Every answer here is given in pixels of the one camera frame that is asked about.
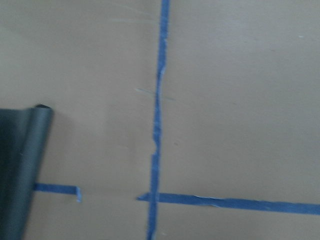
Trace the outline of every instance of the tan surface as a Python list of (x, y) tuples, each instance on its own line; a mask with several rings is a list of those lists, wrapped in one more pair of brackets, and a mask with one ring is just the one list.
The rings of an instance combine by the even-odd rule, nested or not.
[[(54, 108), (24, 240), (141, 240), (160, 1), (0, 7), (0, 107)], [(320, 203), (320, 3), (173, 0), (161, 191)], [(320, 217), (160, 204), (158, 239), (318, 240)]]

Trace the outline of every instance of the wrinkled blue tape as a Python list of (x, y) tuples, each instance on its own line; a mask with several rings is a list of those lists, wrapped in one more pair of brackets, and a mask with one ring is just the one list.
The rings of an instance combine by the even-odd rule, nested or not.
[[(145, 193), (137, 198), (140, 201), (150, 201), (150, 194)], [(217, 208), (229, 209), (246, 209), (268, 212), (281, 212), (290, 214), (310, 214), (320, 215), (319, 204), (309, 203), (293, 203), (281, 201), (258, 201), (237, 198), (214, 198), (214, 197), (201, 197), (195, 195), (183, 195), (172, 193), (160, 193), (160, 203), (169, 204), (185, 204), (197, 206), (214, 206)]]
[(170, 0), (162, 0), (153, 119), (153, 141), (155, 143), (155, 152), (153, 153), (151, 159), (150, 201), (148, 214), (148, 228), (146, 233), (147, 240), (154, 239), (157, 228), (162, 137), (161, 83), (166, 70), (169, 6)]
[(79, 203), (82, 201), (81, 189), (78, 186), (36, 183), (34, 185), (34, 190), (56, 194), (72, 194), (76, 195), (76, 200)]

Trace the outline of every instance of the blue painter's tape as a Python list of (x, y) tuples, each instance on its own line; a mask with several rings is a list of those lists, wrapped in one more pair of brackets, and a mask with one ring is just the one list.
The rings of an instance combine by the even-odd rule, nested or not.
[(169, 7), (170, 0), (162, 0), (153, 118), (153, 141), (155, 143), (155, 152), (153, 153), (151, 158), (150, 201), (148, 214), (148, 228), (146, 233), (147, 240), (154, 239), (157, 228), (162, 137), (161, 83), (166, 70)]
[[(145, 193), (137, 198), (140, 201), (150, 201), (150, 194)], [(309, 203), (293, 203), (282, 201), (258, 201), (237, 198), (214, 198), (214, 197), (201, 197), (194, 195), (160, 193), (160, 203), (169, 204), (185, 204), (197, 206), (214, 206), (217, 208), (229, 209), (246, 209), (268, 212), (281, 212), (290, 214), (310, 214), (320, 215), (319, 204)]]
[(34, 185), (34, 190), (56, 194), (72, 194), (76, 195), (78, 203), (81, 203), (82, 201), (81, 189), (78, 186), (36, 183)]

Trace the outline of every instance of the blue line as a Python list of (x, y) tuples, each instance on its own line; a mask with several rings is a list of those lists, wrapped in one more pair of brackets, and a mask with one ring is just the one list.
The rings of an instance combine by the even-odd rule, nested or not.
[(170, 0), (162, 0), (160, 14), (159, 46), (157, 59), (157, 73), (155, 85), (154, 119), (153, 119), (153, 141), (155, 152), (151, 159), (151, 183), (150, 201), (148, 215), (147, 240), (153, 240), (157, 228), (157, 213), (159, 200), (159, 177), (161, 158), (161, 137), (162, 137), (162, 117), (161, 117), (161, 83), (166, 70), (166, 51), (168, 37)]
[(82, 201), (81, 189), (78, 186), (36, 183), (33, 190), (56, 194), (72, 194), (76, 195), (76, 200), (79, 203)]
[[(148, 202), (150, 201), (150, 194), (145, 193), (139, 196), (137, 200)], [(309, 203), (258, 201), (237, 198), (214, 198), (171, 193), (160, 193), (159, 202), (168, 204), (214, 206), (217, 208), (246, 209), (290, 214), (320, 215), (320, 205)]]

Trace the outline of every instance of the short blue tape piece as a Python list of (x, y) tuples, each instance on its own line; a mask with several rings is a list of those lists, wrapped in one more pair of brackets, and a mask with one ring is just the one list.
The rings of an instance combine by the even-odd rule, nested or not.
[(166, 70), (169, 7), (170, 0), (162, 0), (153, 119), (153, 141), (155, 143), (155, 152), (153, 153), (151, 159), (150, 201), (148, 214), (148, 228), (146, 233), (147, 240), (153, 240), (155, 238), (157, 228), (162, 137), (161, 83)]
[(34, 190), (56, 194), (72, 194), (76, 195), (78, 203), (81, 203), (82, 201), (81, 189), (78, 186), (36, 183), (34, 185)]
[[(139, 196), (137, 200), (148, 202), (150, 201), (150, 194), (145, 193)], [(214, 198), (172, 193), (160, 193), (159, 202), (168, 204), (214, 206), (217, 208), (246, 209), (290, 214), (320, 215), (320, 205), (309, 203), (258, 201), (237, 198)]]

